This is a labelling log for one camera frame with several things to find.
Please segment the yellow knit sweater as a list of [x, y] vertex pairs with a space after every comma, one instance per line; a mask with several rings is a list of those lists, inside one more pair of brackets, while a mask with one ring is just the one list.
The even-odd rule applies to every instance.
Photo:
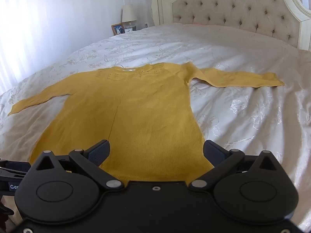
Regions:
[[200, 69], [193, 63], [111, 67], [70, 75], [17, 102], [11, 113], [66, 96], [34, 146], [32, 163], [45, 150], [65, 155], [105, 139], [110, 154], [101, 167], [122, 182], [189, 183], [212, 169], [190, 106], [189, 84], [195, 78], [216, 88], [283, 84], [274, 73]]

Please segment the white embroidered bedspread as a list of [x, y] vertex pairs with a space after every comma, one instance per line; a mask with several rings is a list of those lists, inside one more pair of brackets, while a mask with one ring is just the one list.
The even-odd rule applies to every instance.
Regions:
[[1, 95], [1, 158], [35, 162], [110, 142], [102, 169], [190, 182], [203, 143], [269, 150], [299, 192], [310, 230], [310, 52], [224, 26], [171, 24], [92, 43]]

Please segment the white table lamp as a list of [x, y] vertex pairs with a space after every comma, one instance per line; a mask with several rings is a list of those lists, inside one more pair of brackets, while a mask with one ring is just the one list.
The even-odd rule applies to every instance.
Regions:
[[136, 30], [135, 22], [137, 20], [133, 5], [123, 5], [122, 24], [126, 33]]

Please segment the cream tufted headboard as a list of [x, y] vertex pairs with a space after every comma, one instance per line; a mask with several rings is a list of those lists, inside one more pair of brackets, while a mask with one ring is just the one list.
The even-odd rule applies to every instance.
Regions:
[[156, 26], [220, 25], [310, 50], [310, 10], [300, 0], [152, 0]]

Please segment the wooden picture frame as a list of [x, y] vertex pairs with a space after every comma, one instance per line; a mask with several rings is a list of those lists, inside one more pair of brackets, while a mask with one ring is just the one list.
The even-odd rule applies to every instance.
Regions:
[[111, 26], [111, 28], [113, 30], [114, 35], [120, 35], [125, 33], [124, 26], [122, 23], [114, 24]]

